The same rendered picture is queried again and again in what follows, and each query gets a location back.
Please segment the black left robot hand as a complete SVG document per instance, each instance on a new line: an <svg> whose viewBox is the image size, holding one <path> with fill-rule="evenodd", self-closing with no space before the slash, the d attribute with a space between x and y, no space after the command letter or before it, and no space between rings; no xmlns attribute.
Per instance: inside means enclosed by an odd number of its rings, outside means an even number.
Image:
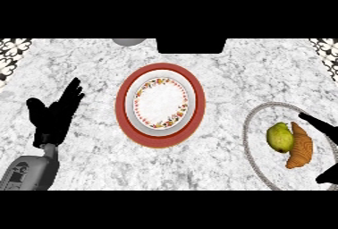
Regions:
<svg viewBox="0 0 338 229"><path fill-rule="evenodd" d="M47 143L57 146L66 138L72 116L84 97L79 84L81 80L73 78L60 99L50 106L45 106L38 98L26 100L29 120L35 127L32 141L35 148Z"/></svg>

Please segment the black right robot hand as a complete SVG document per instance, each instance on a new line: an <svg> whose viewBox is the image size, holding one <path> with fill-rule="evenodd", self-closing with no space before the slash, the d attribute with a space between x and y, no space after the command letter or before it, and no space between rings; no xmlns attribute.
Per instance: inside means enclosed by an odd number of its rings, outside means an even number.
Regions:
<svg viewBox="0 0 338 229"><path fill-rule="evenodd" d="M338 146L338 126L332 126L320 119L305 113L299 113L298 117L305 120L312 127L329 137L334 145ZM338 185L338 163L330 166L326 171L315 178L317 183L330 183Z"/></svg>

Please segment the brown croissant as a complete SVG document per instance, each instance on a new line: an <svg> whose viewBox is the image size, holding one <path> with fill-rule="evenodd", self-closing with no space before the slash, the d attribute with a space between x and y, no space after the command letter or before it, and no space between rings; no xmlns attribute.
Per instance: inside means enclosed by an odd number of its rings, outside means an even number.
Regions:
<svg viewBox="0 0 338 229"><path fill-rule="evenodd" d="M302 167L309 162L312 156L312 140L296 123L292 123L292 131L293 148L289 151L289 158L284 165L287 169Z"/></svg>

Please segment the white plate with red rim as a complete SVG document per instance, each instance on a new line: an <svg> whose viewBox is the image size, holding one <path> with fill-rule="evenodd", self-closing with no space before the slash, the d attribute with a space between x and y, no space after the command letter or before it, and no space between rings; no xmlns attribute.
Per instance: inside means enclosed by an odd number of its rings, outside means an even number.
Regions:
<svg viewBox="0 0 338 229"><path fill-rule="evenodd" d="M193 74L177 64L149 64L119 86L115 115L128 138L149 148L181 143L205 114L205 93Z"/></svg>

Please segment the green pear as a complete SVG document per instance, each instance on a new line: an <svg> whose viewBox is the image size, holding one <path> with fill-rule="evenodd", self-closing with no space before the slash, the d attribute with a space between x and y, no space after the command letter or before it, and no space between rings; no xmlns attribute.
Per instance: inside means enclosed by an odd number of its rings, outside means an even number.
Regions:
<svg viewBox="0 0 338 229"><path fill-rule="evenodd" d="M283 122L275 123L267 129L267 143L274 151L286 153L293 147L293 135Z"/></svg>

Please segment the grey round object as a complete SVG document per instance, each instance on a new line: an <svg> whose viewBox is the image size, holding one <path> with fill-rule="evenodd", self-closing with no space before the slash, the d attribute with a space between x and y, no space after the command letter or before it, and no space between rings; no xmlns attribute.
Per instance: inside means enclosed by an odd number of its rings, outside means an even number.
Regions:
<svg viewBox="0 0 338 229"><path fill-rule="evenodd" d="M143 38L113 38L113 42L122 47L138 45L144 41Z"/></svg>

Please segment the black appliance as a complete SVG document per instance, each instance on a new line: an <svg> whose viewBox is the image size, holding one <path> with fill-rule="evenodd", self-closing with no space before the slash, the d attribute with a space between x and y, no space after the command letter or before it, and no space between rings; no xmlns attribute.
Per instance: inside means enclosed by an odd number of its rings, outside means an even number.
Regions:
<svg viewBox="0 0 338 229"><path fill-rule="evenodd" d="M156 50L160 54L218 54L224 44L224 38L157 38Z"/></svg>

